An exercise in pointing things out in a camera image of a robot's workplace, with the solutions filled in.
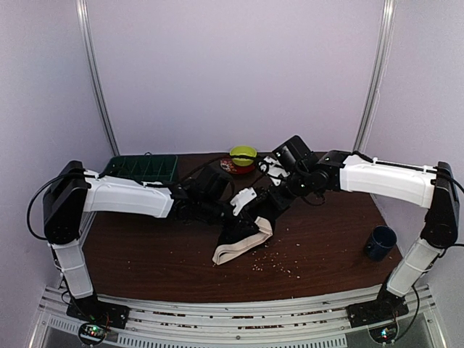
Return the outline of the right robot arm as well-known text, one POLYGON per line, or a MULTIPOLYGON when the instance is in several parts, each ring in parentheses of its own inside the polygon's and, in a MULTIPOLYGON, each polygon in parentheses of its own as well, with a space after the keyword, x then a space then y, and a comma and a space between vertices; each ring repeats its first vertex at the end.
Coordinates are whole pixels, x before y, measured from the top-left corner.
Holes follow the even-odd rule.
POLYGON ((272 180, 267 194, 272 218, 296 198, 327 191, 370 194, 423 210, 418 237, 387 276, 371 312, 386 320, 399 309, 405 295, 435 261, 457 241, 460 184, 446 162, 407 165, 366 157, 359 152, 333 150, 322 157, 288 145, 258 162, 272 180))

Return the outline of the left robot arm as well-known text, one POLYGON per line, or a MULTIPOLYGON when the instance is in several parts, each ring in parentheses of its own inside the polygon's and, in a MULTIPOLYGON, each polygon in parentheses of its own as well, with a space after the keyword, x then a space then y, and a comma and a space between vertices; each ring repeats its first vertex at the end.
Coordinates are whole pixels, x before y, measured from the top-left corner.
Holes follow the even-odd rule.
POLYGON ((222 225, 212 261, 225 264, 261 245, 273 235, 273 223, 251 211, 258 193, 245 188, 228 201, 221 198, 230 176, 206 166, 197 178, 179 183, 138 181, 134 177, 98 174, 69 162, 47 184, 43 196, 43 232, 65 278, 76 310, 89 322, 104 316, 80 243, 85 212, 122 212, 153 218, 204 220, 222 225))

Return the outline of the black underwear beige waistband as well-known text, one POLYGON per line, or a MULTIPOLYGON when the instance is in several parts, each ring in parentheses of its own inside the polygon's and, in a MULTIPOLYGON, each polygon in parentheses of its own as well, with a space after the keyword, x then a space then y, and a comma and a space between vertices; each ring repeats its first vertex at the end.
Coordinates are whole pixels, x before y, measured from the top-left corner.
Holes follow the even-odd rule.
POLYGON ((215 265, 223 265, 230 262, 249 250, 265 243, 273 236, 277 219, 290 208, 296 199, 294 196, 291 201, 276 202, 268 194, 268 188, 260 190, 265 191, 267 199, 257 209, 257 213, 266 219, 268 224, 259 227, 249 223, 235 223, 222 220, 222 230, 212 256, 212 262, 215 265))

